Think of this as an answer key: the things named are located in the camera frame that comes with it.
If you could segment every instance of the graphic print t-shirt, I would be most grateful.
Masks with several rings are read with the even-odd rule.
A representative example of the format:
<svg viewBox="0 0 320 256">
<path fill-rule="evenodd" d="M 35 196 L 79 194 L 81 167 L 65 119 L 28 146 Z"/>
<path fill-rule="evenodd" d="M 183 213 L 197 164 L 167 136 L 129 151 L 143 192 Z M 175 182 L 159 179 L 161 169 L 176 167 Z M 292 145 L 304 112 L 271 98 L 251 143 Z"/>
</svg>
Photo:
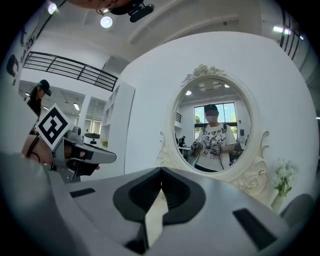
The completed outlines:
<svg viewBox="0 0 320 256">
<path fill-rule="evenodd" d="M 213 171 L 222 171 L 229 167 L 229 153 L 222 153 L 219 158 L 219 155 L 214 155 L 213 150 L 210 149 L 211 146 L 221 145 L 222 147 L 225 147 L 237 143 L 229 125 L 226 126 L 226 132 L 224 131 L 223 123 L 216 127 L 210 127 L 210 125 L 207 125 L 200 132 L 198 139 L 200 139 L 202 143 L 202 150 L 200 152 L 199 159 L 196 162 L 198 166 Z"/>
</svg>

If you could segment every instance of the black cap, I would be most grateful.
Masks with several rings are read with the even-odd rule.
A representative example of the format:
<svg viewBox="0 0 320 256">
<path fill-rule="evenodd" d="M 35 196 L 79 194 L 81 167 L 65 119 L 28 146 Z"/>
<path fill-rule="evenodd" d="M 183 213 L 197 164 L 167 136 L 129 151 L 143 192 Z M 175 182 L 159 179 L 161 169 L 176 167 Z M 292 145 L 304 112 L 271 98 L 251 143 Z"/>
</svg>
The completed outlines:
<svg viewBox="0 0 320 256">
<path fill-rule="evenodd" d="M 218 108 L 215 104 L 208 104 L 204 106 L 204 112 L 207 112 L 210 110 L 218 111 Z"/>
<path fill-rule="evenodd" d="M 47 94 L 49 97 L 51 96 L 50 84 L 47 80 L 41 80 L 40 82 L 38 82 L 38 86 L 41 87 L 45 94 Z"/>
</svg>

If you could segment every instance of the ornate white mirror frame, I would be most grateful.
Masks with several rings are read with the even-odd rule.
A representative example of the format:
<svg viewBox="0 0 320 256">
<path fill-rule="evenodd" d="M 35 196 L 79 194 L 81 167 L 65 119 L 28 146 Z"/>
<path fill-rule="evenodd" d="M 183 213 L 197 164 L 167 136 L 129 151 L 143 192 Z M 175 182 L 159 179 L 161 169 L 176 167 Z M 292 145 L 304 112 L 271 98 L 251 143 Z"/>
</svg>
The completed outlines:
<svg viewBox="0 0 320 256">
<path fill-rule="evenodd" d="M 248 145 L 242 156 L 229 169 L 210 174 L 199 171 L 187 163 L 178 150 L 174 132 L 174 116 L 176 115 L 178 105 L 185 97 L 186 91 L 208 79 L 221 80 L 235 88 L 247 106 L 251 119 L 251 133 Z M 233 75 L 219 70 L 214 66 L 207 67 L 205 65 L 200 65 L 194 70 L 193 74 L 188 74 L 182 82 L 181 87 L 182 89 L 171 108 L 166 131 L 161 132 L 163 136 L 163 140 L 161 140 L 163 146 L 157 157 L 157 164 L 161 167 L 186 170 L 212 179 L 231 183 L 245 193 L 255 197 L 257 200 L 263 201 L 261 193 L 267 184 L 267 167 L 263 157 L 263 151 L 265 148 L 268 148 L 268 146 L 264 144 L 264 139 L 269 135 L 269 132 L 262 129 L 259 108 L 251 92 Z"/>
</svg>

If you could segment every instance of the oval mirror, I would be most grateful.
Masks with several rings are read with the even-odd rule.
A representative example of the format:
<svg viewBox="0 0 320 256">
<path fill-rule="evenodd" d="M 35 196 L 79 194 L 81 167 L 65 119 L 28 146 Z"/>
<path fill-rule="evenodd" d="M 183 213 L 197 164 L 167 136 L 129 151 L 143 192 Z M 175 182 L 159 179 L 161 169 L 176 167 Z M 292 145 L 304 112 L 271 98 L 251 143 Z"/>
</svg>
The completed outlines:
<svg viewBox="0 0 320 256">
<path fill-rule="evenodd" d="M 250 113 L 241 94 L 231 84 L 211 78 L 184 90 L 174 115 L 180 156 L 204 173 L 237 164 L 251 132 Z"/>
</svg>

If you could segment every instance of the flower vase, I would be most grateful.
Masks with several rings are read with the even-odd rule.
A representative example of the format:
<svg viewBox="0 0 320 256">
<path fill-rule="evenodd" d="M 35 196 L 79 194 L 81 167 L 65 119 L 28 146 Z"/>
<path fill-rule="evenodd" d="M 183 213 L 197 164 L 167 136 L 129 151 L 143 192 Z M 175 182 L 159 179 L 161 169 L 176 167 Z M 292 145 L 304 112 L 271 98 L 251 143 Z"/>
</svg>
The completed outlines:
<svg viewBox="0 0 320 256">
<path fill-rule="evenodd" d="M 279 193 L 274 198 L 273 202 L 271 203 L 271 208 L 277 213 L 285 200 L 285 196 L 280 195 Z"/>
</svg>

